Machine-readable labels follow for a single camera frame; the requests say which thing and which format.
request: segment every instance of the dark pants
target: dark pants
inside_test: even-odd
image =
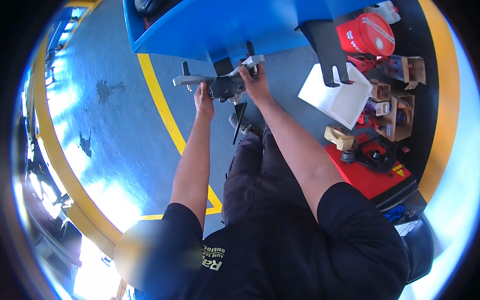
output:
[[[248,132],[230,163],[223,188],[225,225],[280,206],[310,210],[300,185],[283,158],[272,132]]]

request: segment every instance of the hand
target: hand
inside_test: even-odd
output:
[[[268,90],[267,77],[265,75],[264,64],[257,65],[258,73],[253,77],[250,76],[244,65],[239,67],[240,76],[245,82],[245,91],[252,98],[253,102],[258,106],[259,103],[272,99]]]
[[[213,108],[213,99],[208,93],[208,85],[206,81],[202,81],[193,96],[195,99],[195,107],[197,107],[197,117],[207,117],[210,120],[215,115]]]

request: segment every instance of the blue machine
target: blue machine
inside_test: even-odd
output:
[[[295,31],[310,20],[333,20],[374,0],[183,0],[145,30],[134,0],[123,0],[135,53],[155,53],[211,63],[245,57],[246,42],[269,54],[310,45]]]

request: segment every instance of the red bucket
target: red bucket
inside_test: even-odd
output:
[[[337,26],[336,30],[346,52],[390,56],[395,50],[392,28],[377,13],[363,13],[357,19]]]

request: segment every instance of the forearm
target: forearm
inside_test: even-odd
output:
[[[322,146],[272,98],[256,102],[316,218],[323,193],[343,181]]]
[[[183,151],[173,179],[170,203],[180,203],[192,210],[204,228],[210,176],[210,122],[198,116]]]

